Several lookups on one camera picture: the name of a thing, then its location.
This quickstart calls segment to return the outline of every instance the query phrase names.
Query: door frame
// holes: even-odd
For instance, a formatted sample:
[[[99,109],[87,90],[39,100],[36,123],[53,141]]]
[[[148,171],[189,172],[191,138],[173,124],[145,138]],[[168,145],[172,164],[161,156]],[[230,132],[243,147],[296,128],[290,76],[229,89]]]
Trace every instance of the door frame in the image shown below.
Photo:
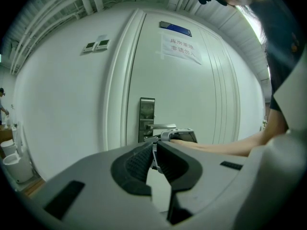
[[[233,141],[236,141],[240,126],[240,97],[236,80],[236,72],[222,37],[216,32],[210,30],[205,25],[175,12],[151,8],[138,8],[130,17],[119,39],[108,72],[106,89],[103,95],[104,104],[102,111],[102,126],[100,128],[100,130],[102,130],[102,135],[100,136],[101,138],[99,140],[99,144],[101,144],[100,147],[102,147],[101,150],[106,151],[126,146],[127,112],[133,60],[138,39],[141,34],[142,25],[146,14],[149,12],[174,16],[182,19],[213,34],[219,39],[230,67],[233,90],[235,94]]]

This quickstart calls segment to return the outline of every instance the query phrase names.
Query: paper sign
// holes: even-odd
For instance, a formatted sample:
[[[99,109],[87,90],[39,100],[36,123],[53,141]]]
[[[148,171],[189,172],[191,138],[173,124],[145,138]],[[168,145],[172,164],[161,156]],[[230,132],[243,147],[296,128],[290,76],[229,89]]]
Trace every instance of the paper sign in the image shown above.
[[[198,44],[181,37],[162,34],[162,54],[191,60],[201,65]]]

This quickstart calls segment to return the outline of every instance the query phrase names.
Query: black rubber pad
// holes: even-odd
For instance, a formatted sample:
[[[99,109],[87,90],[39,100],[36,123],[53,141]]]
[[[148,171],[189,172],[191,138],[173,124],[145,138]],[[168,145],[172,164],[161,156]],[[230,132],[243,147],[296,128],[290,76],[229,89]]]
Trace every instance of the black rubber pad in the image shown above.
[[[243,167],[243,165],[241,165],[241,164],[231,163],[231,162],[227,162],[227,161],[222,162],[220,165],[228,167],[228,168],[232,168],[232,169],[238,170],[238,171],[241,170],[242,167]]]
[[[84,186],[85,184],[82,182],[70,182],[57,196],[51,200],[51,202],[47,204],[45,211],[61,220]]]

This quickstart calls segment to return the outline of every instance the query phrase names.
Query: door handle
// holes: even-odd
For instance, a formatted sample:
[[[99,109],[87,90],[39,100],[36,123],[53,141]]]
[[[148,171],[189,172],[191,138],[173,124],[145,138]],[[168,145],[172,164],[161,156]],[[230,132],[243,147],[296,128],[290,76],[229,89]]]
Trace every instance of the door handle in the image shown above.
[[[153,130],[153,129],[174,129],[176,128],[175,124],[165,124],[165,125],[145,125],[146,130]]]

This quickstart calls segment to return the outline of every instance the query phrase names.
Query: ceiling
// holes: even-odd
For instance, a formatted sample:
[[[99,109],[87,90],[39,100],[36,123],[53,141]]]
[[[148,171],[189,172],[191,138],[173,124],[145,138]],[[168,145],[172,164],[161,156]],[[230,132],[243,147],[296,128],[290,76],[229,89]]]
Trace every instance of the ceiling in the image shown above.
[[[26,28],[33,21],[35,16],[40,12],[40,10],[52,0],[29,0],[28,3],[24,6],[23,10],[20,12],[14,23],[11,25],[7,34],[3,39],[2,46],[2,65],[8,68],[11,68],[12,61],[14,58],[15,50],[18,49],[18,44],[22,40],[23,35],[25,34]],[[63,3],[66,0],[56,0],[55,3],[42,15],[42,17],[48,16],[48,13],[52,11]],[[253,29],[251,28],[248,21],[244,18],[241,12],[231,6],[222,6],[216,1],[212,0],[206,5],[200,5],[197,0],[101,0],[103,2],[103,9],[108,9],[112,7],[115,3],[126,2],[126,1],[146,1],[152,3],[160,3],[165,6],[166,9],[173,11],[186,11],[191,16],[195,15],[199,18],[206,20],[211,23],[213,26],[221,30],[226,36],[228,36],[237,47],[245,55],[245,59],[251,65],[252,70],[257,74],[259,80],[261,81],[262,89],[266,99],[270,98],[271,95],[271,85],[269,82],[269,74],[267,70],[267,61],[261,44],[257,39]],[[97,11],[95,0],[89,0],[91,7],[94,11]],[[36,45],[50,34],[52,31],[63,25],[69,20],[75,20],[76,17],[70,17],[66,20],[62,20],[60,23],[55,24],[57,20],[72,14],[77,13],[78,17],[87,16],[85,9],[83,8],[83,3],[81,0],[77,0],[75,3],[68,5],[63,8],[50,19],[48,19],[41,27],[39,27],[36,32],[33,40],[30,40],[29,43],[26,43],[25,38],[20,44],[19,52],[24,48],[20,60],[15,64],[15,71],[12,73],[18,73],[18,69],[22,66],[22,62],[25,60],[24,57],[31,54],[35,49]],[[39,23],[35,23],[33,28],[31,28],[31,33]]]

